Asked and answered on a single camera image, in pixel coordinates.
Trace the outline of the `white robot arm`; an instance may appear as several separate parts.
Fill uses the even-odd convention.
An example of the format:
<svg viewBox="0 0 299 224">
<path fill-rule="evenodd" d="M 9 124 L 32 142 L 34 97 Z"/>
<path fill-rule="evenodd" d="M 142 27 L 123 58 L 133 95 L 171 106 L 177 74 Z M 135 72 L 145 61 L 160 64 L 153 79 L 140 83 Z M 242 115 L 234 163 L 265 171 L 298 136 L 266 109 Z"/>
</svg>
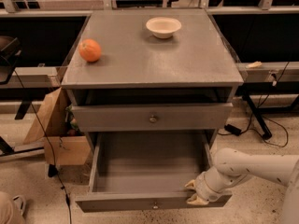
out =
<svg viewBox="0 0 299 224">
<path fill-rule="evenodd" d="M 252 176 L 287 188 L 280 224 L 298 224 L 298 155 L 250 155 L 232 148 L 222 148 L 215 153 L 212 166 L 185 185 L 186 189 L 194 191 L 187 204 L 214 203 L 228 188 L 246 182 Z"/>
</svg>

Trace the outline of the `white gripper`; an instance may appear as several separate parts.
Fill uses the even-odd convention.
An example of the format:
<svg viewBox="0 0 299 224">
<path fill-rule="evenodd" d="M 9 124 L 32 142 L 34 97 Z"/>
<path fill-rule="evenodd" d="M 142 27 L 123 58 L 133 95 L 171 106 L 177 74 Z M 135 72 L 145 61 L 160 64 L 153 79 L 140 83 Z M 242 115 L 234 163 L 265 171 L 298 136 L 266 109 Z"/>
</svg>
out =
<svg viewBox="0 0 299 224">
<path fill-rule="evenodd" d="M 190 180 L 186 185 L 186 189 L 195 190 L 187 200 L 190 205 L 208 205 L 208 202 L 216 202 L 221 197 L 221 178 L 218 171 L 206 171 L 201 173 L 194 179 Z"/>
</svg>

